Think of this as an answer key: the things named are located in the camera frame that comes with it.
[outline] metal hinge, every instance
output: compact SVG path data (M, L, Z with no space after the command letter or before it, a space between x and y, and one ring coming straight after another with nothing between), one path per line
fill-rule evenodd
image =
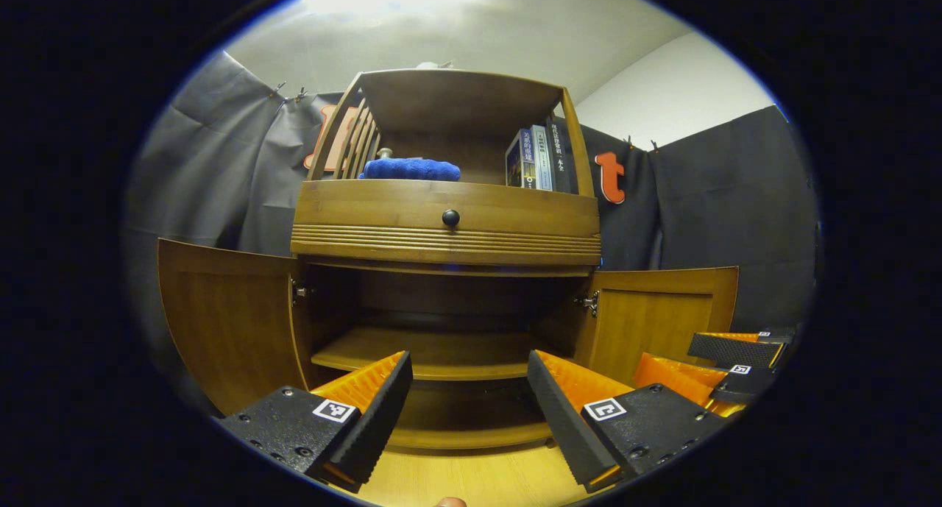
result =
M582 305L582 308L591 308L592 317L596 317L598 315L598 290L595 290L595 292L592 292L591 297L582 296L581 298L573 299L573 302L576 305Z
M297 306L297 298L306 297L308 292L313 293L313 288L307 288L305 286L298 286L297 281L294 279L291 280L291 306Z

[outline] drawer knob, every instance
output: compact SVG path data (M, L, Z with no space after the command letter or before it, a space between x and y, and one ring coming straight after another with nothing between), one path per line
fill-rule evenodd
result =
M458 211L455 211L454 209L448 209L442 213L442 221L448 227L455 227L458 225L458 221L460 221L460 219L461 215L458 215Z

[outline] cabinet door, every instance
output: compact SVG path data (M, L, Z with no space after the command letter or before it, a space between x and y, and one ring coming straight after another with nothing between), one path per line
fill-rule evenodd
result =
M633 386L642 352L700 365L687 356L694 333L728 332L739 268L596 272L598 315L585 310L575 360Z
M313 339L302 263L160 239L160 295L189 372L223 414L279 386L310 389Z

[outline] blue towel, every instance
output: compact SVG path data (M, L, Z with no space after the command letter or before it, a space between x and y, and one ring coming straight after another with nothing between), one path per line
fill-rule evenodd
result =
M359 179L368 180L437 180L457 182L461 169L445 161L431 159L374 159L366 163Z

